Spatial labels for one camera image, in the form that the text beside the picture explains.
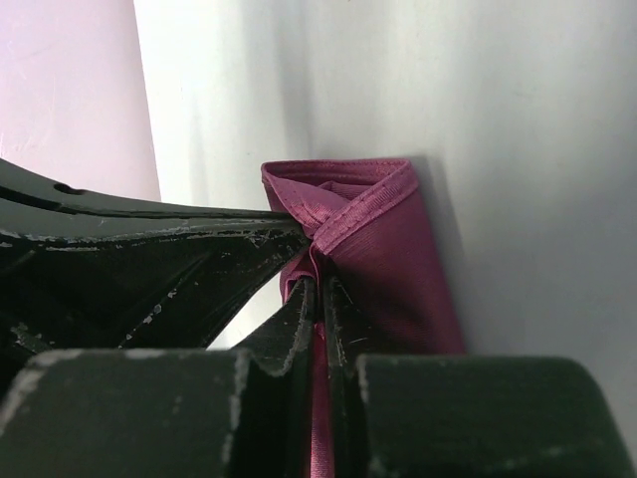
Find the cloth fold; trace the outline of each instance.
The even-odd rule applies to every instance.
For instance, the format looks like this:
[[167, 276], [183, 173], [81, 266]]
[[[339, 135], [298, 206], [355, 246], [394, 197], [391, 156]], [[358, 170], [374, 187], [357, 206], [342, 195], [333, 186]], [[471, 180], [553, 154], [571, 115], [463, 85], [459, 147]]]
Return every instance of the cloth fold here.
[[[287, 299], [295, 281], [332, 262], [372, 324], [411, 354], [464, 351], [436, 253], [418, 177], [405, 159], [282, 161], [262, 166], [270, 206], [287, 211], [312, 239], [308, 253], [281, 276]], [[333, 476], [327, 365], [318, 325], [313, 371], [311, 476]]]

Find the folded cloth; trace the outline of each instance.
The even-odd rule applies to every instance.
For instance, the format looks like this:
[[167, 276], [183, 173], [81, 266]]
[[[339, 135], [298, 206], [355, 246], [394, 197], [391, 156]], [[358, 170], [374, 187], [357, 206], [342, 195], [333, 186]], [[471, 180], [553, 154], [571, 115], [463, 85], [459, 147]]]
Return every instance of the folded cloth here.
[[[313, 240], [282, 271], [284, 300], [295, 281], [320, 287], [327, 262], [354, 303], [405, 353], [464, 351], [451, 296], [434, 244], [418, 177], [405, 159], [282, 161], [262, 166], [274, 211], [288, 211]], [[318, 329], [318, 343], [322, 329]], [[333, 475], [328, 434], [324, 347], [315, 353], [311, 476]]]

